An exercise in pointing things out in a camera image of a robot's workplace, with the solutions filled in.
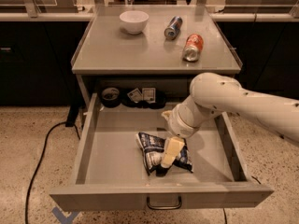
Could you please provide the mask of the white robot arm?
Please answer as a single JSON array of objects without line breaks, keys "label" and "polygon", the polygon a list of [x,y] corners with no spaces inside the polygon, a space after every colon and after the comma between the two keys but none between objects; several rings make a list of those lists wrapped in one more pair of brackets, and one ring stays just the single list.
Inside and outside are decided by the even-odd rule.
[{"label": "white robot arm", "polygon": [[197,75],[189,96],[162,116],[171,134],[189,138],[205,121],[223,112],[237,114],[299,146],[298,100],[248,91],[237,80],[214,73]]}]

